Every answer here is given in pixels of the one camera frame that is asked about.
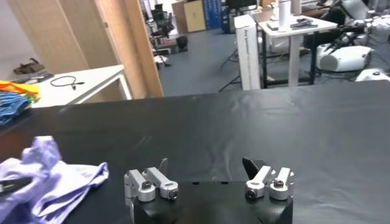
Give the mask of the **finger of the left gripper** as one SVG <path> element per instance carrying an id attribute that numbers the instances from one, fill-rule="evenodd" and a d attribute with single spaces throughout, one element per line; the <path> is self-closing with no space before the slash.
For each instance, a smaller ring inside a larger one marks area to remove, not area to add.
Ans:
<path id="1" fill-rule="evenodd" d="M 1 195 L 8 195 L 16 192 L 32 182 L 31 177 L 1 180 Z"/>

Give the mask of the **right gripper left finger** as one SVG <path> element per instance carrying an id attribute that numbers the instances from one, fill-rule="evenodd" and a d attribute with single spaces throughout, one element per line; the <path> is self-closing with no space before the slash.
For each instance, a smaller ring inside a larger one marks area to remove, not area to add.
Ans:
<path id="1" fill-rule="evenodd" d="M 142 172 L 137 169 L 128 170 L 124 174 L 125 204 L 130 206 L 134 200 L 148 203 L 157 196 L 174 201 L 179 194 L 179 184 L 170 180 L 165 174 L 168 159 L 163 158 L 158 167 L 148 167 Z"/>

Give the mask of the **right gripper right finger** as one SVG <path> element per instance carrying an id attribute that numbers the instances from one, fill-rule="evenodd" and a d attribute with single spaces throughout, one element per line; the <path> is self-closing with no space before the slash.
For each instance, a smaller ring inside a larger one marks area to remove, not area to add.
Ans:
<path id="1" fill-rule="evenodd" d="M 247 173 L 245 197 L 248 200 L 257 200 L 268 191 L 269 197 L 274 200 L 284 201 L 293 196 L 294 172 L 287 167 L 282 167 L 276 172 L 263 160 L 253 160 L 244 157 L 243 167 Z"/>

